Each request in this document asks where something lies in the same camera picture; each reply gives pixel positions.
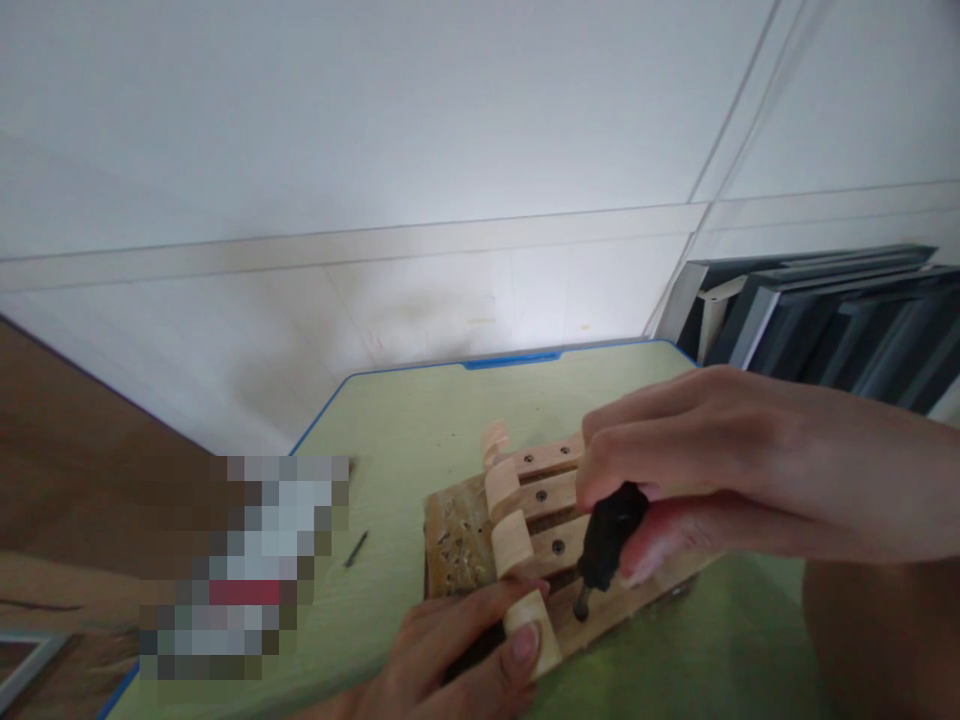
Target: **wall trim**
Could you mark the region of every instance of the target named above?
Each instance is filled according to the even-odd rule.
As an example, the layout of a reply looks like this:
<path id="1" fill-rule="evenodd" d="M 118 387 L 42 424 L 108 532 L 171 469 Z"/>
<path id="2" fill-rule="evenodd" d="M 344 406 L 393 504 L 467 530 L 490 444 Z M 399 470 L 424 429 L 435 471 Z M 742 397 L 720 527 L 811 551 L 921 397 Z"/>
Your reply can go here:
<path id="1" fill-rule="evenodd" d="M 0 260 L 0 293 L 687 234 L 706 203 Z"/>
<path id="2" fill-rule="evenodd" d="M 706 203 L 0 261 L 0 292 L 692 233 Z M 725 200 L 703 231 L 960 209 L 960 181 Z"/>

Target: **green table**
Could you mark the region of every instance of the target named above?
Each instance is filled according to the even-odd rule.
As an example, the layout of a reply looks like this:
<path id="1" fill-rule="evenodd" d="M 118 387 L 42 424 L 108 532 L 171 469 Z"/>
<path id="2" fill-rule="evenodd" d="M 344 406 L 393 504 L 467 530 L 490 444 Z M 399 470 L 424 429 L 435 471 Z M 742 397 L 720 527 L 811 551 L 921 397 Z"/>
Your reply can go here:
<path id="1" fill-rule="evenodd" d="M 481 471 L 490 422 L 505 420 L 512 447 L 550 442 L 588 410 L 692 366 L 652 341 L 347 379 L 294 450 L 355 458 L 349 508 L 332 557 L 317 561 L 295 648 L 282 646 L 263 681 L 202 688 L 201 704 L 157 707 L 134 679 L 111 720 L 275 718 L 369 678 L 423 595 L 422 500 Z M 801 572 L 796 561 L 720 560 L 688 598 L 640 613 L 544 678 L 533 717 L 829 716 L 803 627 Z"/>

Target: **black rotary tool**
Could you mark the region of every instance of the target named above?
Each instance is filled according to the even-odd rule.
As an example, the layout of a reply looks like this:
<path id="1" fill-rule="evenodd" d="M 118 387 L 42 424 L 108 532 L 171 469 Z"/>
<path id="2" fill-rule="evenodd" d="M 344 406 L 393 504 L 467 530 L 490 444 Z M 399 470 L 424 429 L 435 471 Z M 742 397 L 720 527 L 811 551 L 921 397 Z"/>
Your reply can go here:
<path id="1" fill-rule="evenodd" d="M 590 615 L 587 606 L 590 593 L 610 589 L 610 581 L 620 566 L 620 551 L 640 527 L 648 507 L 647 496 L 630 482 L 594 506 L 583 538 L 583 555 L 577 561 L 577 569 L 583 576 L 583 589 L 573 605 L 573 615 L 580 622 Z"/>

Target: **fingernail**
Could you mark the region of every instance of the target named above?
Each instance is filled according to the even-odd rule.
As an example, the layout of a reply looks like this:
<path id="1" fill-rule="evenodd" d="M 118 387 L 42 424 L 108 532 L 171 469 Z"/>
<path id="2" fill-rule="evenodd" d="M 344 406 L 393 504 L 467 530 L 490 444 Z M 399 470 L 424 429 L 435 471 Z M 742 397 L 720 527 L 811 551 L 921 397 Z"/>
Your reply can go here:
<path id="1" fill-rule="evenodd" d="M 663 556 L 659 554 L 649 554 L 633 569 L 633 573 L 622 577 L 620 582 L 625 588 L 635 588 L 642 582 L 649 580 L 660 566 L 663 565 Z"/>
<path id="2" fill-rule="evenodd" d="M 527 623 L 510 638 L 510 650 L 514 659 L 524 664 L 537 654 L 540 645 L 540 628 L 536 623 Z"/>

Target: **wooden block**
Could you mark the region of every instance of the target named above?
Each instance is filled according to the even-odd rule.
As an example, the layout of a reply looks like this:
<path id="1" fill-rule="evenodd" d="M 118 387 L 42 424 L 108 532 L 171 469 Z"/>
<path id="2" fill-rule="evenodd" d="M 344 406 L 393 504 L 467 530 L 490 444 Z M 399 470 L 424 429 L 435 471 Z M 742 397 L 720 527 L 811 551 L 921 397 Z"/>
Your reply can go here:
<path id="1" fill-rule="evenodd" d="M 424 500 L 424 597 L 463 595 L 497 579 L 483 483 L 476 475 Z"/>
<path id="2" fill-rule="evenodd" d="M 577 502 L 577 471 L 571 470 L 520 485 L 516 466 L 504 460 L 487 473 L 487 512 L 494 523 L 515 510 L 527 522 L 572 508 Z"/>
<path id="3" fill-rule="evenodd" d="M 583 555 L 583 537 L 589 522 L 590 516 L 582 515 L 532 536 L 533 560 L 528 576 L 545 578 L 576 567 Z"/>
<path id="4" fill-rule="evenodd" d="M 530 678 L 530 682 L 533 682 L 563 662 L 563 655 L 553 632 L 553 624 L 547 614 L 547 607 L 539 590 L 534 590 L 507 610 L 507 614 L 503 618 L 503 629 L 509 638 L 530 622 L 537 623 L 540 630 L 540 657 Z"/>
<path id="5" fill-rule="evenodd" d="M 549 445 L 505 453 L 509 443 L 510 436 L 502 420 L 497 420 L 484 431 L 480 440 L 480 457 L 484 470 L 489 472 L 495 465 L 509 459 L 516 465 L 519 479 L 525 480 L 576 467 L 583 457 L 583 435 L 579 432 Z"/>
<path id="6" fill-rule="evenodd" d="M 668 560 L 645 583 L 629 590 L 614 578 L 607 592 L 590 594 L 590 616 L 586 622 L 573 616 L 573 604 L 583 587 L 582 580 L 553 593 L 547 600 L 547 610 L 564 659 L 583 650 L 643 606 L 682 585 L 718 557 L 719 554 L 703 553 L 679 555 Z"/>

